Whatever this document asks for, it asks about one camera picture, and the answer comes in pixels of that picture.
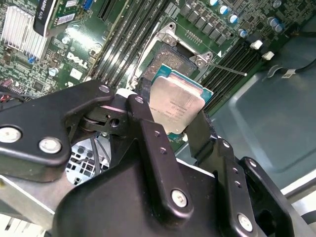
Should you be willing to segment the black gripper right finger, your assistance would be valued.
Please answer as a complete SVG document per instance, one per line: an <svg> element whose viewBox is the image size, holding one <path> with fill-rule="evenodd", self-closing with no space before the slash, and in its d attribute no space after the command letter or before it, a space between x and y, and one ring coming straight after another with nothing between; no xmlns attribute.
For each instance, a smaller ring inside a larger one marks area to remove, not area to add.
<svg viewBox="0 0 316 237"><path fill-rule="evenodd" d="M219 227L228 237L293 237L294 220L287 201L252 158L238 159L220 138L209 115L200 111L186 134L195 165L216 179Z"/></svg>

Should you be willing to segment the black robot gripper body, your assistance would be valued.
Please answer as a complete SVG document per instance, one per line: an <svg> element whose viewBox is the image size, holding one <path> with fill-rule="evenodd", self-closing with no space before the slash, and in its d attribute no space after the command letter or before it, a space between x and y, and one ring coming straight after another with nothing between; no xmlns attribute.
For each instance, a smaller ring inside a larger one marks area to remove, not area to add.
<svg viewBox="0 0 316 237"><path fill-rule="evenodd" d="M182 227L172 228L154 214L142 163L107 171L70 191L58 205L55 237L231 237L220 226L215 178L181 160L194 212Z"/></svg>

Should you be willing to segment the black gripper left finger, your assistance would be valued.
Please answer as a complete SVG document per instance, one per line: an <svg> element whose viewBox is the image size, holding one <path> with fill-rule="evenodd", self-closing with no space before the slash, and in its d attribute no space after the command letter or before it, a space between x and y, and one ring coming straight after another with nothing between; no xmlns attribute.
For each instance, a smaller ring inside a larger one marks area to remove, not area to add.
<svg viewBox="0 0 316 237"><path fill-rule="evenodd" d="M33 99L0 113L0 172L34 182L59 179L71 145L97 132L123 137L114 165L143 163L154 214L162 222L187 222L194 206L163 127L139 95L118 99L97 80Z"/></svg>

